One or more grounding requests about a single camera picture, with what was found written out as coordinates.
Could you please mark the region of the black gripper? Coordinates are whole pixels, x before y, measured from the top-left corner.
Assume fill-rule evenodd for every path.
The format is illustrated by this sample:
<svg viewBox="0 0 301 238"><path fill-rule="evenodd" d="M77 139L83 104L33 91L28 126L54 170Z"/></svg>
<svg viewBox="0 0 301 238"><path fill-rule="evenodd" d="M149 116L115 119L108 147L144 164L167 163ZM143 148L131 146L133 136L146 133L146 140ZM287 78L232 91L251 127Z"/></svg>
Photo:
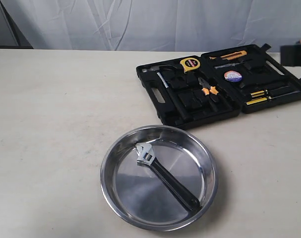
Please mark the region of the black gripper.
<svg viewBox="0 0 301 238"><path fill-rule="evenodd" d="M293 45L280 47L280 63L283 66L301 67L301 39Z"/></svg>

